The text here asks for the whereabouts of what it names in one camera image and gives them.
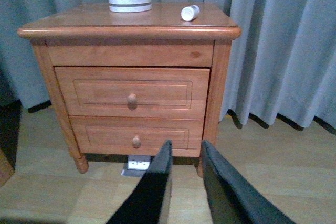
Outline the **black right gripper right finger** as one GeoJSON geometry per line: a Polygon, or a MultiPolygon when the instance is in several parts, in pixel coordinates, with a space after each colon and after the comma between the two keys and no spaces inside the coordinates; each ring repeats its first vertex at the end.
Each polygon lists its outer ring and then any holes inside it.
{"type": "Polygon", "coordinates": [[[201,160],[213,223],[294,223],[261,195],[209,141],[202,142],[201,160]]]}

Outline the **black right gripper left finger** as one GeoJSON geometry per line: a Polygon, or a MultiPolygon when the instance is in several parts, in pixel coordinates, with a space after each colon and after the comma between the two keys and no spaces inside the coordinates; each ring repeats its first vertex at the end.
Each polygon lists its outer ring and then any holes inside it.
{"type": "Polygon", "coordinates": [[[172,165],[172,142],[167,140],[133,192],[107,223],[168,223],[172,165]]]}

